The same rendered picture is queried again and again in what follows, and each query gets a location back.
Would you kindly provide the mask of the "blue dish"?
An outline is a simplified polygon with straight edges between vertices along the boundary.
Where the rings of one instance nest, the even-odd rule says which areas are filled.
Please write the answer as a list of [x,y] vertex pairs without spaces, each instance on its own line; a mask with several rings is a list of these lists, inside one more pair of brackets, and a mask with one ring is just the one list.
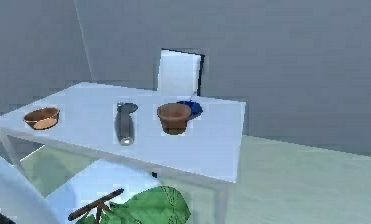
[[201,105],[195,101],[180,101],[180,104],[187,105],[191,109],[190,120],[200,116],[203,112]]

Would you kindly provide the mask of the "orange shallow bowl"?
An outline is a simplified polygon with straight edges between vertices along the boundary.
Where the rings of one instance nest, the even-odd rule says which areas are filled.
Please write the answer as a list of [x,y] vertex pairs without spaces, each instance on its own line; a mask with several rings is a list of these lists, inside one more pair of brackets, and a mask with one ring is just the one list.
[[23,121],[33,130],[46,130],[59,121],[60,110],[56,107],[44,107],[27,113]]

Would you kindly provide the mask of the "brown clay pot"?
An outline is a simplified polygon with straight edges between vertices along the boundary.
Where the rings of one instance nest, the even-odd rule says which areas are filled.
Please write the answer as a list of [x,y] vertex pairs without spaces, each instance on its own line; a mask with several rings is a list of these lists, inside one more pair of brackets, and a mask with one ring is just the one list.
[[191,108],[180,103],[167,103],[157,108],[157,116],[162,129],[170,135],[179,135],[185,132],[191,115]]

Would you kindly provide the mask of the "grey metal bottle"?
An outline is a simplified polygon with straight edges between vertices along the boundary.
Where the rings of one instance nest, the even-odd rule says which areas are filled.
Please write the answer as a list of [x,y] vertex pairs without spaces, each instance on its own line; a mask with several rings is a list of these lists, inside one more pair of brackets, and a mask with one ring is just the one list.
[[136,112],[138,106],[134,103],[117,104],[117,115],[115,118],[115,131],[119,143],[129,146],[134,143],[134,123],[131,114]]

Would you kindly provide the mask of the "tree nut with green leaves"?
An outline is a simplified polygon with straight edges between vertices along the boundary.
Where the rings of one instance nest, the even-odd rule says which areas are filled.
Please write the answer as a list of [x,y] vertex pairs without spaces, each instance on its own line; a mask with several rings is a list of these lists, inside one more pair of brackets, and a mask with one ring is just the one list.
[[174,187],[157,186],[135,194],[124,203],[112,202],[117,189],[68,216],[75,224],[186,224],[191,216],[183,195]]

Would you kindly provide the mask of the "white chair with black frame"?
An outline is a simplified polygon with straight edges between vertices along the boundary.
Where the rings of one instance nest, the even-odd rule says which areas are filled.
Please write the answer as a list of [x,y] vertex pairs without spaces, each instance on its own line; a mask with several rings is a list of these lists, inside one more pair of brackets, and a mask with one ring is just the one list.
[[162,49],[157,91],[170,96],[199,95],[204,58],[202,54]]

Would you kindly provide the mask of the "white table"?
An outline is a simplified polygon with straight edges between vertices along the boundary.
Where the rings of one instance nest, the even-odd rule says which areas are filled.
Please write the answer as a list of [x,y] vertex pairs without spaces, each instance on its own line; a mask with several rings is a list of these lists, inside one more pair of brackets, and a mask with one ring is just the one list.
[[[172,177],[216,190],[215,222],[225,224],[228,190],[237,179],[245,105],[242,102],[198,98],[202,114],[180,135],[163,132],[157,108],[173,97],[156,91],[82,82],[0,116],[0,140],[23,174],[9,144],[12,137],[41,143],[94,162],[105,160],[145,171],[160,180]],[[122,146],[116,136],[117,104],[134,103],[134,143]],[[56,107],[52,128],[33,130],[23,117],[34,110]]]

